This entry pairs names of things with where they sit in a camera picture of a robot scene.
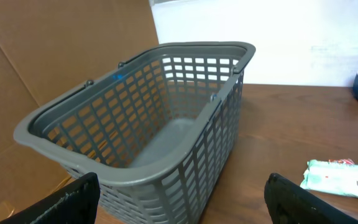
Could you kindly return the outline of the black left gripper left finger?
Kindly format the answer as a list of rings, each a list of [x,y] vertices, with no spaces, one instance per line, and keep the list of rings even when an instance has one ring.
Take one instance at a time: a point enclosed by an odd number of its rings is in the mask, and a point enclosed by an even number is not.
[[[94,224],[100,188],[89,172],[0,224]]]

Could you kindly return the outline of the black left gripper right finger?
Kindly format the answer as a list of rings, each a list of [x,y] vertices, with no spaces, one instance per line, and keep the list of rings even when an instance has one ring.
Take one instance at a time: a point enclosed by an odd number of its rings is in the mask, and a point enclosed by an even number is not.
[[[271,173],[264,187],[264,200],[273,223],[358,223],[278,173]]]

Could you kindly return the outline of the mint green snack packet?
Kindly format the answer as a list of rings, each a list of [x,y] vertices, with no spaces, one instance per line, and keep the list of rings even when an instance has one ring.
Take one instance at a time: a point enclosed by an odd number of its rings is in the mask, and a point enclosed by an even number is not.
[[[358,165],[310,160],[300,187],[328,194],[358,198]]]

